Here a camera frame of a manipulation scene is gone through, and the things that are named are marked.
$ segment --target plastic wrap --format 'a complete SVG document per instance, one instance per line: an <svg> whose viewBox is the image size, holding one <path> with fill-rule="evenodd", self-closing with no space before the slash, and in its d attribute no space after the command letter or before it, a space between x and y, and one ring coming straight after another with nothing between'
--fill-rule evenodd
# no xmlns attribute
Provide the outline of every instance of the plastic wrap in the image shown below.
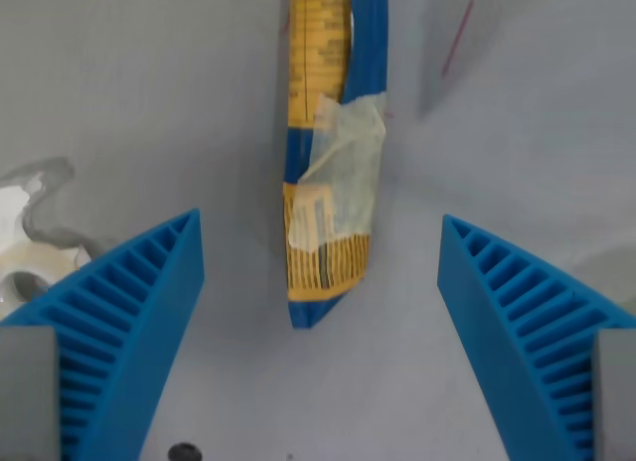
<svg viewBox="0 0 636 461"><path fill-rule="evenodd" d="M53 158L0 177L0 319L90 261L86 237L47 234L33 222L34 209L73 175L67 160Z"/></svg>

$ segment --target clear tape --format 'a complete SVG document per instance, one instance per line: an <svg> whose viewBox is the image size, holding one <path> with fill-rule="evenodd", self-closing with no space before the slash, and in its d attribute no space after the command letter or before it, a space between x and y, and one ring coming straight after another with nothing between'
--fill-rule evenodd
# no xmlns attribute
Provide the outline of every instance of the clear tape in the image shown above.
<svg viewBox="0 0 636 461"><path fill-rule="evenodd" d="M322 244L370 234L387 135L386 94L341 105L322 96L309 168L298 181L288 240L314 251Z"/></svg>

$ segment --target blue and yellow package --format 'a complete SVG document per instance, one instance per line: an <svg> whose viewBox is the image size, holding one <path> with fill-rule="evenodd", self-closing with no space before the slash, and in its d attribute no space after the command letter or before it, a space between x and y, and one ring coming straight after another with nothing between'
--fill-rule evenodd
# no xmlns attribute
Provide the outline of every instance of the blue and yellow package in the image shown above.
<svg viewBox="0 0 636 461"><path fill-rule="evenodd" d="M388 0L291 0L283 199L289 313L294 328L313 327L365 276L370 231L325 238L325 231L338 225L333 189L298 185L312 161L321 99L335 100L344 107L361 97L386 92L388 31ZM295 201L300 188L302 205ZM292 220L302 226L301 237ZM305 243L291 244L294 235Z"/></svg>

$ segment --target black screw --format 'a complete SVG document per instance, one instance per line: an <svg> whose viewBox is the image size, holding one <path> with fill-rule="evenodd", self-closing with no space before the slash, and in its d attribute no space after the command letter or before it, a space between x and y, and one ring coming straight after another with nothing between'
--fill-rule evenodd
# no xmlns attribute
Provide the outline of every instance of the black screw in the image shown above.
<svg viewBox="0 0 636 461"><path fill-rule="evenodd" d="M203 461L201 450L192 443L177 443L168 450L169 461Z"/></svg>

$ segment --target gray panel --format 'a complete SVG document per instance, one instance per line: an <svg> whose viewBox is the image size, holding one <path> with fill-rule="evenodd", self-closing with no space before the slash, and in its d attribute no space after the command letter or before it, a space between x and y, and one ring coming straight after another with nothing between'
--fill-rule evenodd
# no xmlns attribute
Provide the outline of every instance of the gray panel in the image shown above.
<svg viewBox="0 0 636 461"><path fill-rule="evenodd" d="M50 327L0 328L0 459L59 461L58 344Z"/></svg>
<svg viewBox="0 0 636 461"><path fill-rule="evenodd" d="M596 461L636 459L636 330L603 330L592 360Z"/></svg>

